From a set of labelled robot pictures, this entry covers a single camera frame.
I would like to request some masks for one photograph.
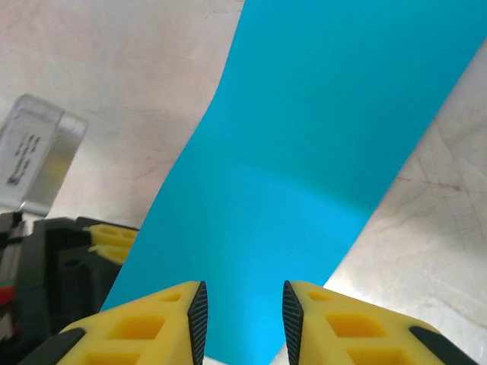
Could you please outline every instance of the metal table surface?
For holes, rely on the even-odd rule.
[[[140,226],[218,84],[239,0],[2,0],[0,110],[90,121],[50,216]],[[419,317],[487,364],[487,46],[330,289]]]

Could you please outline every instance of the black rubber pad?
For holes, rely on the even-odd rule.
[[[204,281],[199,283],[198,290],[189,306],[188,320],[193,363],[201,365],[205,356],[206,329],[208,327],[208,295]]]
[[[409,328],[410,332],[426,346],[444,365],[478,365],[443,335],[419,326]]]
[[[19,365],[56,365],[85,333],[82,328],[74,328],[52,336],[25,357]]]
[[[298,296],[289,281],[284,282],[282,293],[282,319],[286,344],[288,346],[289,365],[298,365],[303,332],[304,311]]]

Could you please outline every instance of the yellow plastic part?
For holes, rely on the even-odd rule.
[[[190,365],[188,309],[199,281],[189,281],[74,322],[84,337],[58,365]]]
[[[300,365],[444,365],[409,332],[438,332],[427,323],[317,285],[291,286],[304,310]]]
[[[111,226],[109,224],[96,224],[85,228],[91,233],[90,251],[96,251],[104,259],[122,265],[137,237],[136,230]]]

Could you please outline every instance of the label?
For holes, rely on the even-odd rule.
[[[27,109],[7,121],[0,139],[0,195],[7,203],[22,203],[51,145],[57,121]]]

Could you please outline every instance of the blue sheet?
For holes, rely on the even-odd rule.
[[[333,273],[486,35],[485,0],[247,0],[104,309],[205,280],[206,354],[269,363],[283,281]]]

